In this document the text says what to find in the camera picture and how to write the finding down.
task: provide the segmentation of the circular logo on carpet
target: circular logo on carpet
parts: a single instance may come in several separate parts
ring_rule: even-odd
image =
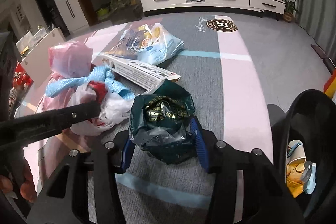
[[[210,29],[220,32],[233,32],[238,30],[235,23],[227,19],[212,19],[207,22],[207,26]]]

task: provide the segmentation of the pink stripe on carpet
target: pink stripe on carpet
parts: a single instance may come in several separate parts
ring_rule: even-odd
[[[216,18],[233,21],[226,16]],[[221,53],[247,54],[238,31],[217,32]],[[263,90],[253,62],[221,58],[224,141],[238,150],[260,148],[273,163],[272,134]]]

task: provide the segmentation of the blue and white plastic bag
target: blue and white plastic bag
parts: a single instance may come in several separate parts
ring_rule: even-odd
[[[171,35],[160,23],[128,29],[108,54],[158,65],[183,48],[183,41]]]

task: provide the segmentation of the human hand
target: human hand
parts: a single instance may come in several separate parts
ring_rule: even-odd
[[[34,203],[34,201],[37,198],[37,193],[35,191],[32,172],[25,158],[24,158],[23,176],[25,178],[25,181],[20,187],[20,194],[24,199],[28,200],[31,203]],[[0,175],[0,189],[4,194],[13,191],[13,185],[11,180],[9,178]]]

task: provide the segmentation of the pink plastic bag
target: pink plastic bag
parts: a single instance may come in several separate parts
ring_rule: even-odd
[[[69,42],[49,48],[51,70],[64,78],[80,78],[90,73],[93,49],[80,42]]]
[[[51,75],[51,79],[48,82],[48,85],[54,81],[58,81],[63,79],[58,73],[53,73]],[[58,94],[55,98],[46,97],[44,94],[41,100],[41,103],[39,104],[41,107],[40,111],[48,111],[53,109],[61,109],[68,105],[68,102],[70,101],[70,98],[75,93],[75,90],[73,88],[70,88],[68,90],[63,90],[60,94]]]

